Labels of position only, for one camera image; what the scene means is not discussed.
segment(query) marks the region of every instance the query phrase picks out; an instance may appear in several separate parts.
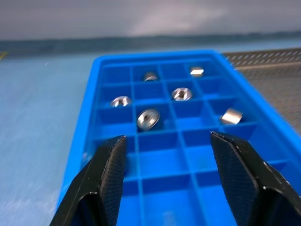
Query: shiny metal fastener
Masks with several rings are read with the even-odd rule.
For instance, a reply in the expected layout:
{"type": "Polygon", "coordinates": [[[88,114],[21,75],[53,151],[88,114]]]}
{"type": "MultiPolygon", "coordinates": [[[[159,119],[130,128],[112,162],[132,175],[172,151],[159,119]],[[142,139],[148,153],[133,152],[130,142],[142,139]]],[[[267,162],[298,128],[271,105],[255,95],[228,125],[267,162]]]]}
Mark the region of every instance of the shiny metal fastener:
{"type": "Polygon", "coordinates": [[[229,108],[224,115],[220,117],[222,124],[225,125],[236,125],[240,122],[243,114],[232,108],[229,108]]]}
{"type": "Polygon", "coordinates": [[[158,77],[154,72],[147,72],[144,75],[143,81],[157,81],[158,77]]]}
{"type": "Polygon", "coordinates": [[[201,67],[191,67],[190,75],[195,78],[200,78],[204,75],[204,69],[201,67]]]}
{"type": "Polygon", "coordinates": [[[172,97],[176,101],[187,101],[192,98],[192,92],[188,88],[177,88],[172,92],[172,97]]]}
{"type": "Polygon", "coordinates": [[[141,130],[154,128],[160,120],[160,114],[155,109],[144,110],[137,118],[137,126],[141,130]]]}
{"type": "Polygon", "coordinates": [[[130,105],[131,103],[132,103],[132,101],[129,97],[120,96],[111,101],[111,106],[112,107],[127,106],[127,105],[130,105]]]}

